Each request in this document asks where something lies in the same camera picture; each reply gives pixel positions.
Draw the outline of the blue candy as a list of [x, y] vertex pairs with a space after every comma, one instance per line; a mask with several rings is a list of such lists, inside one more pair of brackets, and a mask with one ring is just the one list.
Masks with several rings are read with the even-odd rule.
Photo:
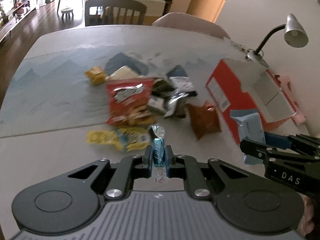
[[152, 158], [153, 166], [155, 167], [154, 180], [157, 183], [168, 183], [169, 178], [167, 177], [165, 168], [165, 153], [164, 153], [164, 137], [165, 129], [159, 124], [154, 124], [150, 128], [152, 143]]

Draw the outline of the light blue snack packet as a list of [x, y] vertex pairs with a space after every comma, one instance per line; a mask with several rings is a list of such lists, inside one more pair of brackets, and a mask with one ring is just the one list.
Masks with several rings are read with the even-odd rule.
[[230, 117], [237, 123], [240, 141], [249, 139], [262, 144], [266, 142], [257, 109], [233, 109], [230, 111]]

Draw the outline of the yellow minion snack pack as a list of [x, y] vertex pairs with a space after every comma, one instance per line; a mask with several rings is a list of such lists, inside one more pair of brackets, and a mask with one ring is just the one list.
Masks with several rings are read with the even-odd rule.
[[148, 131], [141, 127], [119, 127], [112, 131], [89, 131], [86, 134], [89, 144], [113, 145], [121, 152], [138, 151], [151, 144]]

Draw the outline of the brown Oreo snack bag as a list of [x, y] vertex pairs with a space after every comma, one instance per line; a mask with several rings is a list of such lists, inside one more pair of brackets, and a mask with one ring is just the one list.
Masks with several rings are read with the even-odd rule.
[[218, 113], [209, 101], [205, 101], [203, 106], [187, 103], [186, 107], [191, 127], [197, 140], [200, 140], [207, 134], [221, 132]]

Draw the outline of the red chips bag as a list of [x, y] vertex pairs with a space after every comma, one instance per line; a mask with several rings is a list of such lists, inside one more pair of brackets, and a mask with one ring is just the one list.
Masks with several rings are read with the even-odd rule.
[[147, 126], [155, 123], [155, 117], [148, 108], [148, 101], [154, 79], [140, 77], [109, 81], [108, 93], [109, 118], [111, 126]]

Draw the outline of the black white snack packet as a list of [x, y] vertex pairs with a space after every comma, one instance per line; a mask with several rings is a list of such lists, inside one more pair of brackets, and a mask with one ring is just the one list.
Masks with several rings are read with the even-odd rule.
[[171, 76], [154, 80], [148, 107], [164, 118], [186, 118], [184, 106], [189, 97], [198, 95], [188, 76]]

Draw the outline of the cream white snack packet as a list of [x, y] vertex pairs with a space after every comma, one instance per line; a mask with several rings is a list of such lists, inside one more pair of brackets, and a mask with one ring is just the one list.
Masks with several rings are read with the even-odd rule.
[[107, 80], [125, 80], [139, 78], [140, 75], [132, 70], [129, 66], [122, 66], [114, 73], [107, 77]]

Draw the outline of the small yellow snack packet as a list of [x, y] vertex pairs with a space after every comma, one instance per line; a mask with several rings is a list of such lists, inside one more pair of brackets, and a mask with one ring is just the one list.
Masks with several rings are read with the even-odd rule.
[[107, 80], [107, 75], [100, 67], [93, 67], [85, 72], [93, 86], [104, 83]]

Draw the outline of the pink heart pouch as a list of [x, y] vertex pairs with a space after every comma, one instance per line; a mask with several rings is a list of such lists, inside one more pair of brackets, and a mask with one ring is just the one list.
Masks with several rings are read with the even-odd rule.
[[292, 86], [291, 79], [288, 75], [275, 75], [274, 76], [278, 85], [282, 89], [283, 93], [287, 97], [287, 100], [295, 110], [295, 115], [292, 117], [293, 122], [296, 126], [299, 126], [306, 122], [305, 115], [301, 112], [298, 102], [295, 97], [294, 89]]

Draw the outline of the red cardboard shoe box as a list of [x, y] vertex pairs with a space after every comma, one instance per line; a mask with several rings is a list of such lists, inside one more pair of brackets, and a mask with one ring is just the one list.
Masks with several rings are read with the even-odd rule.
[[267, 132], [298, 112], [274, 75], [258, 63], [221, 59], [209, 77], [206, 89], [237, 144], [240, 138], [238, 126], [230, 116], [232, 110], [257, 109]]

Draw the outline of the blue mountain table mat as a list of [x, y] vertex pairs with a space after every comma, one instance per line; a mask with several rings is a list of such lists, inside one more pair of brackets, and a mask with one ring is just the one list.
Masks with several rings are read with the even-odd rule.
[[223, 54], [183, 49], [78, 49], [24, 60], [1, 106], [1, 137], [91, 126], [108, 117], [112, 80], [166, 77], [184, 70], [197, 90]]

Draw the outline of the pink upholstered chair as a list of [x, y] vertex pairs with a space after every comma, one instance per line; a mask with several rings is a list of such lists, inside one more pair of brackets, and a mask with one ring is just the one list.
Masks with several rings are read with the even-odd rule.
[[192, 31], [220, 39], [230, 39], [230, 36], [219, 25], [181, 12], [170, 12], [153, 22], [152, 26]]

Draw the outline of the dark wooden chair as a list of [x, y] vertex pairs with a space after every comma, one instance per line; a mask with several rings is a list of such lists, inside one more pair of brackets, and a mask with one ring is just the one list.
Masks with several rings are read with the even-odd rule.
[[85, 26], [143, 25], [147, 7], [134, 0], [87, 0]]

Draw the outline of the small wooden stool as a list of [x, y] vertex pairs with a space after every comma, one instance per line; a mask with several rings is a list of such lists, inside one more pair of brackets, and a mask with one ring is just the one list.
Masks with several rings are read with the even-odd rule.
[[74, 16], [74, 12], [72, 8], [64, 8], [61, 10], [61, 19], [69, 19]]

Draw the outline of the wooden tv cabinet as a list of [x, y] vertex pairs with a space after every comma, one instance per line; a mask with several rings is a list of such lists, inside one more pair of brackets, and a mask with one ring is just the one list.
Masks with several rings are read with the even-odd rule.
[[16, 28], [29, 14], [37, 10], [37, 0], [23, 0], [17, 2], [14, 7], [6, 13], [6, 21], [1, 25], [1, 42], [11, 36], [11, 32]]

